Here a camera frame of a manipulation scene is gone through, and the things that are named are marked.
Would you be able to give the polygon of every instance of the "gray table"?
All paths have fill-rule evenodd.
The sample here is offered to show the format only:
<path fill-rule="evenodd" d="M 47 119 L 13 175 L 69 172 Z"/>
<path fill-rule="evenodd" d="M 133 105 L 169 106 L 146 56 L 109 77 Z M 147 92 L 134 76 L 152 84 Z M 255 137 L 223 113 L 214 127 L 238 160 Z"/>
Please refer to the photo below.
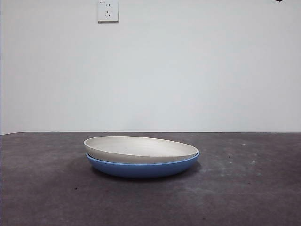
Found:
<path fill-rule="evenodd" d="M 90 137 L 197 147 L 188 171 L 134 180 L 94 170 Z M 298 226 L 301 134 L 28 132 L 1 136 L 3 226 Z"/>

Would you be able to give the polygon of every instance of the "wall socket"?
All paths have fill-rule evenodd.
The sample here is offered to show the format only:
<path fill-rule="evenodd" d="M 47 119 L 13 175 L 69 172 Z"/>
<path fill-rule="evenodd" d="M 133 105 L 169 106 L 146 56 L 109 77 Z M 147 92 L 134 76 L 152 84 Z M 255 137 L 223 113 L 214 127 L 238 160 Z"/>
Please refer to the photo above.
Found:
<path fill-rule="evenodd" d="M 116 0 L 98 2 L 98 22 L 118 22 L 118 2 Z"/>

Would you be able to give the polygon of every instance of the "blue bowl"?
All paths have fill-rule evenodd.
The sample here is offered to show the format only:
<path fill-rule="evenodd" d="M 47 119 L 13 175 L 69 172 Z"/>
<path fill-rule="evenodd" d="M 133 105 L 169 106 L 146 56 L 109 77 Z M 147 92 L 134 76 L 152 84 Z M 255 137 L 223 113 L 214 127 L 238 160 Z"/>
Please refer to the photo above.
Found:
<path fill-rule="evenodd" d="M 116 163 L 92 158 L 88 153 L 86 156 L 92 166 L 103 173 L 123 178 L 158 178 L 187 170 L 197 161 L 199 152 L 190 159 L 153 164 Z"/>

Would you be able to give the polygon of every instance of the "dark gray tabletop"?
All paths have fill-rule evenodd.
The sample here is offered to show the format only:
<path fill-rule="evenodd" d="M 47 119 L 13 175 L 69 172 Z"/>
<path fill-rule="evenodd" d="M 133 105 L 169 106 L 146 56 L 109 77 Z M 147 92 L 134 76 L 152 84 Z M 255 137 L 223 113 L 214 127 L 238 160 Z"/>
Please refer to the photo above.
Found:
<path fill-rule="evenodd" d="M 83 141 L 127 135 L 201 151 L 178 175 L 93 169 Z M 298 226 L 301 134 L 28 132 L 1 136 L 3 226 Z"/>

